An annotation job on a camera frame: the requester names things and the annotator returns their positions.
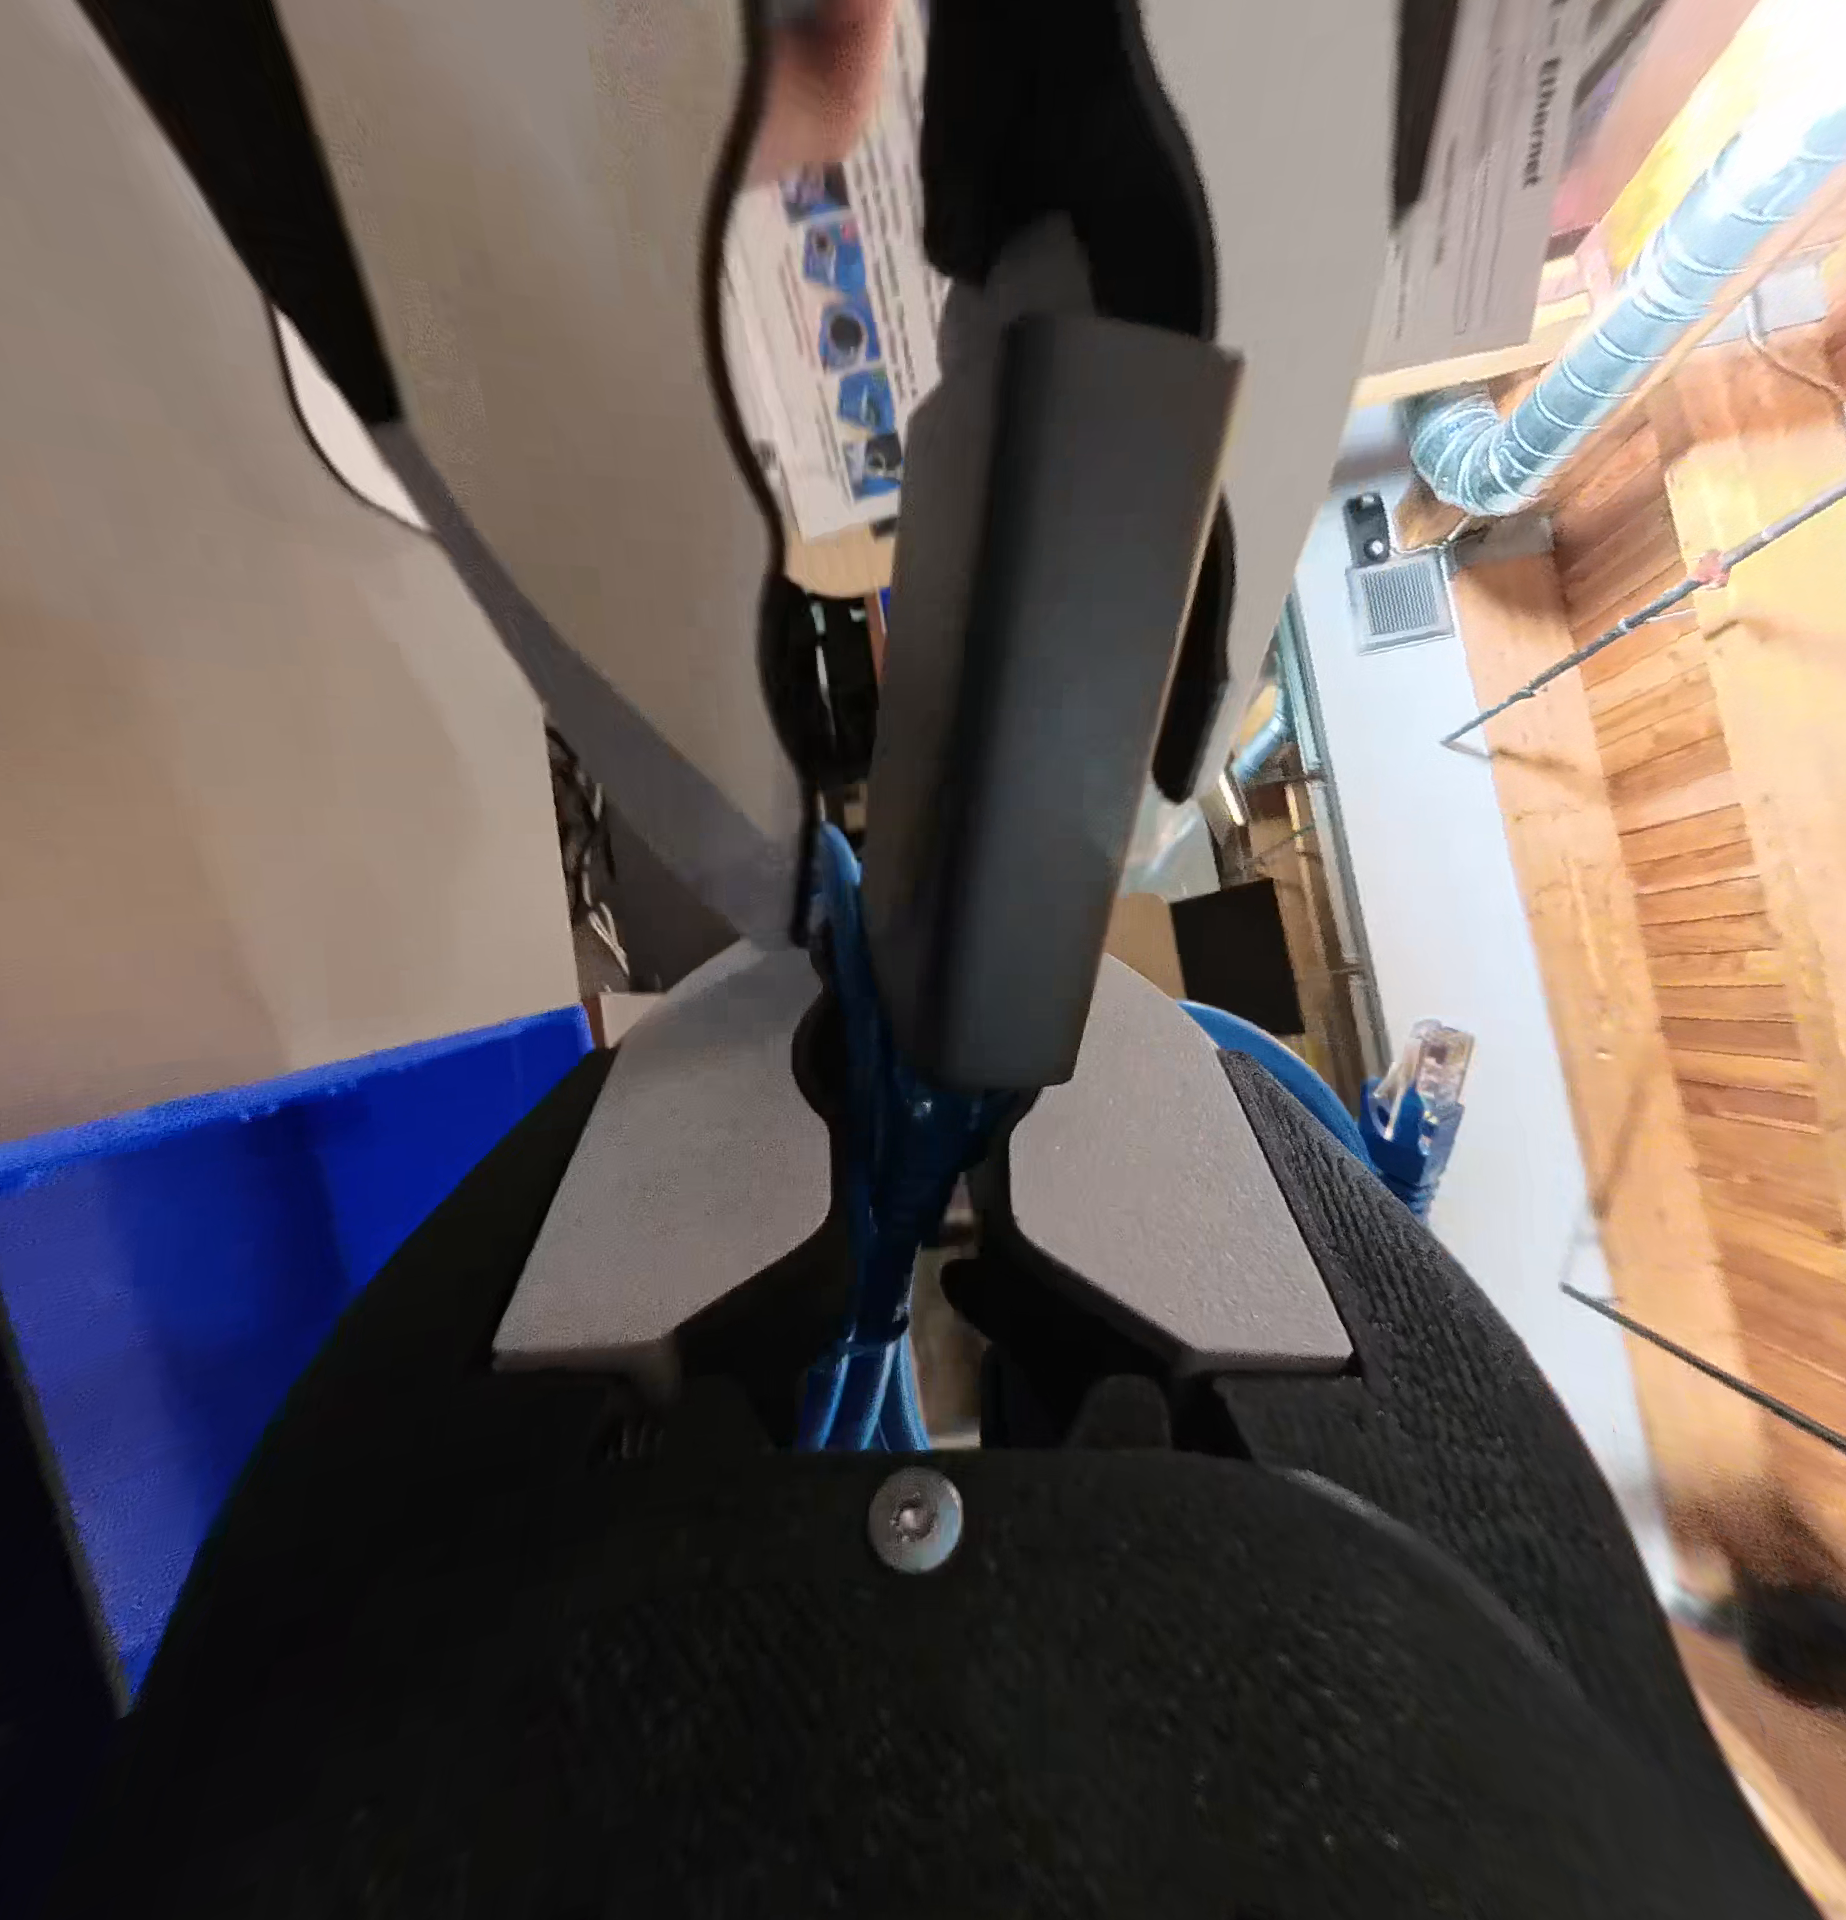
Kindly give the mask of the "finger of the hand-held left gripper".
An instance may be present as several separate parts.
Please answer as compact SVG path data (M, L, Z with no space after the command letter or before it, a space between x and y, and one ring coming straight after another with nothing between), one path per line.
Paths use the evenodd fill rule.
M781 531L718 325L758 5L277 5L400 416L375 431L622 822L763 947L805 802Z
M1185 644L1154 780L1205 789L1244 729L1322 502L1390 241L1399 5L926 7L924 252L981 286L1068 224L1097 311L1242 357L1229 627Z

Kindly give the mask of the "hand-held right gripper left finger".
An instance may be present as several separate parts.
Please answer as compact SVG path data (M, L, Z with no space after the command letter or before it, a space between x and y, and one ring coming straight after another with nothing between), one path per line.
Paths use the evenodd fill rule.
M496 1368L775 1391L836 1331L831 1130L793 1069L819 992L802 949L735 944L624 1034L495 1331Z

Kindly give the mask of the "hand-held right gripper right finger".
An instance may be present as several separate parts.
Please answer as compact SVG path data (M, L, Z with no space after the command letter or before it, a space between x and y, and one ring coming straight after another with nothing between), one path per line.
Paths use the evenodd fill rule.
M952 1303L1027 1379L1166 1395L1231 1378L1344 1379L1356 1357L1218 1046L1102 959L1068 1081L970 1181Z

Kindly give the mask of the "blue plastic bin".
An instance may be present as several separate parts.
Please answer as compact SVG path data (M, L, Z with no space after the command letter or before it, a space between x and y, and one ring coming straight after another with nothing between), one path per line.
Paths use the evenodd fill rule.
M590 1050L570 1003L0 1142L0 1305L120 1699L340 1312Z

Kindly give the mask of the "black ethernet adapter box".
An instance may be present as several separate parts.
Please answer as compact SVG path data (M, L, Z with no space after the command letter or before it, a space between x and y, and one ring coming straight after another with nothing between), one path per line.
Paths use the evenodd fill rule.
M935 1086L1075 1071L1238 387L1219 347L1045 311L911 416L862 895Z

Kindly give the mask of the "printed instruction sheet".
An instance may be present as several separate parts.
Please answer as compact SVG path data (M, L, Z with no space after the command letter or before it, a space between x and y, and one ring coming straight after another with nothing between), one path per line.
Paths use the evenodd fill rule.
M1356 403L1528 334L1585 5L1458 5L1415 203L1390 233ZM733 387L790 539L888 527L948 286L923 245L929 5L896 5L876 113L840 162L746 189L724 241Z

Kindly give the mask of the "metal ceiling pipe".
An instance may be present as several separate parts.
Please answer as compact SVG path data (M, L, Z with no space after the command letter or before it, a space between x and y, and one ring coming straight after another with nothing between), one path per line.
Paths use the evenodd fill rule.
M1846 502L1846 474L1821 487L1798 507L1788 509L1782 516L1760 525L1747 539L1738 539L1725 548L1712 548L1703 553L1703 557L1687 571L1675 587L1663 588L1652 599L1634 606L1615 620L1612 626L1601 631L1596 638L1572 648L1571 653L1545 664L1538 671L1533 671L1526 680L1513 686L1504 695L1481 708L1456 727L1439 736L1437 747L1443 750L1454 750L1474 734L1481 734L1487 722L1508 714L1512 708L1521 708L1522 703L1533 700L1550 686L1555 686L1564 673L1571 673L1582 668L1589 659L1597 659L1608 653L1631 634L1638 633L1644 626L1657 623L1665 620L1670 613L1686 609L1692 599L1703 593L1723 591L1733 572L1742 569L1752 557L1777 547L1782 539L1791 537L1802 527L1815 523L1825 516L1831 509Z

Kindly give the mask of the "black bin divider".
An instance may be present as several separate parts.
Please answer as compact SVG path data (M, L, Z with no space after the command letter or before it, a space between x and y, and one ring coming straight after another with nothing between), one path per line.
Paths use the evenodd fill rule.
M0 1647L37 1699L100 1724L126 1684L62 1463L0 1294Z

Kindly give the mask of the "black wall panel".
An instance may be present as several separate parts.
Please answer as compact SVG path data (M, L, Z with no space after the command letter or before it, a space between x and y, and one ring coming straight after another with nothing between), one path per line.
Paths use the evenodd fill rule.
M1168 903L1182 997L1289 1039L1304 1032L1277 882L1247 878Z

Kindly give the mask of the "silver spiral duct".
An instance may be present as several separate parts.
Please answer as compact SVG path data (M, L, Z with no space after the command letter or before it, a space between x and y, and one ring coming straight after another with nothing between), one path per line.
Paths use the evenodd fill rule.
M1725 309L1725 286L1846 166L1846 66L1758 108L1649 233L1593 323L1496 414L1483 391L1411 409L1415 474L1448 509L1498 519L1545 483Z

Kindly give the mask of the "grey wall vent grille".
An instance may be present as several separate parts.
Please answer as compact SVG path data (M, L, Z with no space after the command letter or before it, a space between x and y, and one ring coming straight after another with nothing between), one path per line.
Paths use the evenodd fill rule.
M1344 569L1354 650L1388 653L1458 634L1446 557L1437 548Z

